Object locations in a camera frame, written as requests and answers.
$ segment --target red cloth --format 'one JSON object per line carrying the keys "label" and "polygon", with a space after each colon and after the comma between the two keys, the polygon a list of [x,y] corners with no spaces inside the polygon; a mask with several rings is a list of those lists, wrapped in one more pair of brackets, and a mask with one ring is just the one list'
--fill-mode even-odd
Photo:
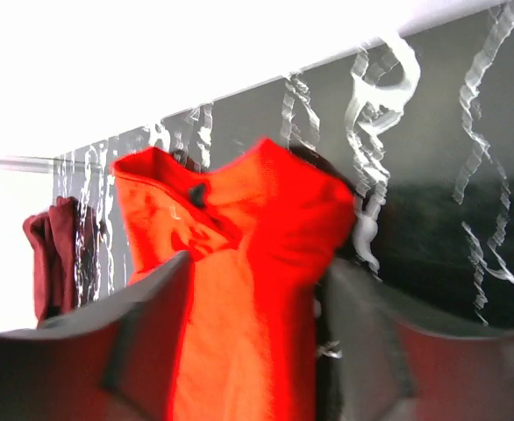
{"label": "red cloth", "polygon": [[23,223],[34,251],[35,316],[39,322],[75,307],[76,205],[73,197],[57,197],[55,206]]}
{"label": "red cloth", "polygon": [[178,250],[196,261],[169,419],[313,420],[313,287],[353,223],[345,184],[269,139],[206,174],[154,147],[113,170],[130,283]]}

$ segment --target garment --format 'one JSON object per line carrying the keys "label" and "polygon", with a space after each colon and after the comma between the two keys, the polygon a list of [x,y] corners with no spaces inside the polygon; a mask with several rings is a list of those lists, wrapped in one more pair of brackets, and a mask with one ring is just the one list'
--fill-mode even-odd
{"label": "garment", "polygon": [[314,285],[353,223],[346,185],[270,139],[205,174],[155,147],[113,172],[130,283],[195,261],[171,419],[312,421]]}
{"label": "garment", "polygon": [[23,223],[34,251],[33,291],[39,322],[74,309],[75,207],[73,197],[57,197],[56,205]]}

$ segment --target white surface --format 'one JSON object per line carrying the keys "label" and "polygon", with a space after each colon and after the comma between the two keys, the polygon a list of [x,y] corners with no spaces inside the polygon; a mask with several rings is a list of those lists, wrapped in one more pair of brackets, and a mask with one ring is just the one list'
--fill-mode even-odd
{"label": "white surface", "polygon": [[0,0],[0,155],[55,156],[494,0]]}
{"label": "white surface", "polygon": [[0,332],[35,327],[33,254],[23,221],[52,202],[53,175],[0,169]]}

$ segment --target folded cloth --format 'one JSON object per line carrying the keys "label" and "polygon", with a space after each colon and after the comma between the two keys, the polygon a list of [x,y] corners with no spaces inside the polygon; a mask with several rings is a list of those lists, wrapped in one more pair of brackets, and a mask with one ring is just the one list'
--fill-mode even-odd
{"label": "folded cloth", "polygon": [[73,197],[57,197],[56,205],[23,223],[34,251],[35,316],[39,322],[75,307],[76,206]]}
{"label": "folded cloth", "polygon": [[129,282],[195,260],[170,419],[313,421],[314,285],[350,232],[348,187],[269,139],[209,173],[155,147],[113,171]]}

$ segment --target blurry dark object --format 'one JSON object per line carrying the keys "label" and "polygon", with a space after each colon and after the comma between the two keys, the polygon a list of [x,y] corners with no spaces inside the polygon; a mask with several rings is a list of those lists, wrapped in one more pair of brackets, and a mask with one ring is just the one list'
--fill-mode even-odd
{"label": "blurry dark object", "polygon": [[191,258],[38,330],[0,333],[0,421],[166,420]]}
{"label": "blurry dark object", "polygon": [[[78,229],[77,207],[73,197],[57,197],[56,205],[33,215],[23,223],[23,231],[34,251],[33,295],[35,316],[39,322],[66,314],[75,307],[75,235]],[[91,219],[91,210],[87,218]],[[93,237],[85,224],[84,243]]]}
{"label": "blurry dark object", "polygon": [[344,260],[326,287],[346,419],[514,419],[514,331],[438,310]]}

